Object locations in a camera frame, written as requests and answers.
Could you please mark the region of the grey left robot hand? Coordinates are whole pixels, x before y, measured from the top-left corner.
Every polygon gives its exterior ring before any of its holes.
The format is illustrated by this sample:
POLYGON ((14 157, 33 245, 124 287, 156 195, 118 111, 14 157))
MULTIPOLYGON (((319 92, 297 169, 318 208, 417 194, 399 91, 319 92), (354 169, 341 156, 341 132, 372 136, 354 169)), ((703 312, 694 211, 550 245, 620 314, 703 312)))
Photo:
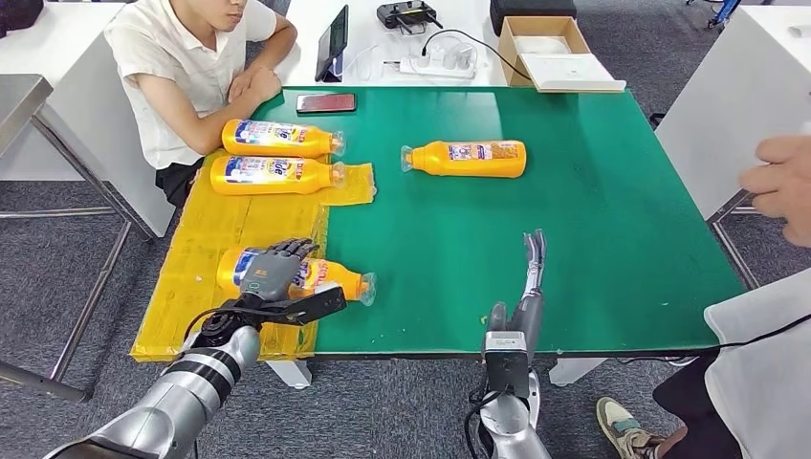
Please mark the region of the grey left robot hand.
POLYGON ((247 268, 240 293, 271 302, 286 299, 302 261, 318 248, 310 238, 291 238, 268 247, 247 268))

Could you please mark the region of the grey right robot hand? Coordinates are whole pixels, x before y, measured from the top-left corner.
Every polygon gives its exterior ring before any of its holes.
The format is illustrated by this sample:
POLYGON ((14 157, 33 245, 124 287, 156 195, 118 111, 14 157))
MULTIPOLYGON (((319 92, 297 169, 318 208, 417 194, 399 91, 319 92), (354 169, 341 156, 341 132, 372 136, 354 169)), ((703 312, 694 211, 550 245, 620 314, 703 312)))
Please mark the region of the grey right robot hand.
POLYGON ((545 268, 547 242, 542 229, 523 234, 527 255, 527 272, 520 300, 507 316, 507 306, 499 301, 491 308, 486 335, 500 332, 522 332, 526 349, 534 351, 540 330, 544 296, 542 277, 545 268))

